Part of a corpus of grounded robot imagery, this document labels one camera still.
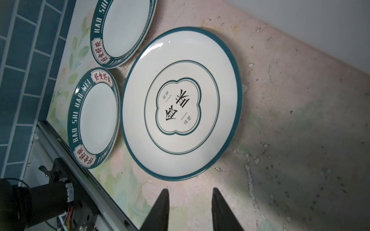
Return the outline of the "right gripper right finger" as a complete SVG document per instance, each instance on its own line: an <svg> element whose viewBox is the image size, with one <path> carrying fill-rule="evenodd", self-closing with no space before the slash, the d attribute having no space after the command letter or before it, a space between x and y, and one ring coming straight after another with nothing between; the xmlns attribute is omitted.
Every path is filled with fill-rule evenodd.
<svg viewBox="0 0 370 231"><path fill-rule="evenodd" d="M212 221L214 231L244 231L217 188L213 188Z"/></svg>

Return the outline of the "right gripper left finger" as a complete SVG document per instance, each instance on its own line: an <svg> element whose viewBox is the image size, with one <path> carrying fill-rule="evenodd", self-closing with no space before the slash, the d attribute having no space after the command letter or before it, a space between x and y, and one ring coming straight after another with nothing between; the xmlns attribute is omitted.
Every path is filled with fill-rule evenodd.
<svg viewBox="0 0 370 231"><path fill-rule="evenodd" d="M163 189L139 231L168 231L170 197Z"/></svg>

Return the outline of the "white plate black pattern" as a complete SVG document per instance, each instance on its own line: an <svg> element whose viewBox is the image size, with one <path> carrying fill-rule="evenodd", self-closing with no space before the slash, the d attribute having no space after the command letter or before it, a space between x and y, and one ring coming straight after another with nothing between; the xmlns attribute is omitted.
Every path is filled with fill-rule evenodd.
<svg viewBox="0 0 370 231"><path fill-rule="evenodd" d="M137 165L165 181L209 169L230 145L241 117L237 61L214 33L180 27L155 38L123 89L122 132Z"/></svg>

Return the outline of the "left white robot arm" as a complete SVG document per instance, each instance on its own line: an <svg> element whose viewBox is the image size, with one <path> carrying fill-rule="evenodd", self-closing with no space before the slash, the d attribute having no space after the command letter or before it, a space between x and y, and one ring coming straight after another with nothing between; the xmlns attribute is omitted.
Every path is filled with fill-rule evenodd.
<svg viewBox="0 0 370 231"><path fill-rule="evenodd" d="M1 179L1 230L23 231L66 212L74 200L71 183L53 182L33 188Z"/></svg>

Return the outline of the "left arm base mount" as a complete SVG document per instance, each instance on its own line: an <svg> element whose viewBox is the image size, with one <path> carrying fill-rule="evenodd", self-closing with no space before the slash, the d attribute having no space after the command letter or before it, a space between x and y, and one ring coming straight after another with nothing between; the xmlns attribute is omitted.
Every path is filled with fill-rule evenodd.
<svg viewBox="0 0 370 231"><path fill-rule="evenodd" d="M64 160L57 158L51 170L45 166L39 166L39 170L49 178L50 184L64 184L62 189L52 194L53 197L66 197L62 201L62 227L67 231L94 231L100 211Z"/></svg>

